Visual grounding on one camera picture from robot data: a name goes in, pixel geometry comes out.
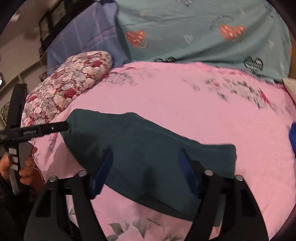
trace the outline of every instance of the ceiling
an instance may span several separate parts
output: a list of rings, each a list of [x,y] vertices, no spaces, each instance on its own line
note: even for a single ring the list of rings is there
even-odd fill
[[[57,0],[26,0],[18,9],[20,17],[16,22],[9,22],[0,35],[0,47],[21,34],[28,37],[39,37],[33,34],[33,29],[38,27],[40,19]]]

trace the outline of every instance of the remote control button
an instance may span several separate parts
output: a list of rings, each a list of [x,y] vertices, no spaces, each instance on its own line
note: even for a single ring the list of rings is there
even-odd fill
[[[8,148],[8,152],[11,155],[16,155],[17,154],[17,150],[15,148],[11,148],[11,147]]]
[[[11,168],[12,170],[15,170],[15,171],[17,171],[17,169],[18,169],[18,168],[17,168],[17,165],[14,165],[14,164],[12,164],[10,168]]]
[[[18,158],[17,158],[17,156],[13,156],[13,157],[12,157],[12,161],[15,162],[15,163],[18,163]]]

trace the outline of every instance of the black heart print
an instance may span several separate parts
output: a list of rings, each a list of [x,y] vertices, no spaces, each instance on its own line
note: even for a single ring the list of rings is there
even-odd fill
[[[263,69],[263,61],[259,58],[253,60],[251,57],[247,57],[244,61],[244,65],[250,69],[252,73],[262,71]]]

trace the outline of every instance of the blue object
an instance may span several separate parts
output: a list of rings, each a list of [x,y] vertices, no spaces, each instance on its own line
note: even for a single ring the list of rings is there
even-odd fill
[[[291,130],[289,132],[289,139],[291,142],[292,149],[296,154],[296,123],[295,122],[291,126]]]
[[[67,58],[89,51],[107,51],[113,67],[123,65],[126,58],[115,27],[116,2],[93,3],[75,17],[47,49],[47,74],[51,75]]]
[[[101,190],[110,172],[112,164],[113,164],[113,152],[109,150],[105,158],[103,158],[100,168],[98,169],[93,180],[91,181],[91,189],[92,189],[93,197],[101,193]]]
[[[192,194],[194,194],[197,198],[198,198],[198,185],[199,185],[199,181],[190,165],[189,162],[189,157],[186,156],[186,154],[183,152],[183,150],[181,149],[178,152],[178,163],[180,165],[180,168],[186,178],[186,181],[188,183],[189,189],[192,192]]]

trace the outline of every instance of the pink bed sheet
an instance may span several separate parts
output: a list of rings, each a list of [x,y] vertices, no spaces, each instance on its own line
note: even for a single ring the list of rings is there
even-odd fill
[[[244,176],[252,190],[270,239],[294,207],[295,155],[288,133],[296,109],[281,85],[202,63],[136,62],[113,69],[53,122],[65,120],[77,108],[135,112],[200,143],[234,144],[235,173]],[[38,148],[34,157],[45,180],[52,175],[71,177],[82,169],[60,134],[38,138],[34,145]],[[68,204],[73,217],[70,197]],[[107,186],[92,205],[111,240],[183,240],[191,225],[141,206]],[[211,237],[217,233],[214,228]]]

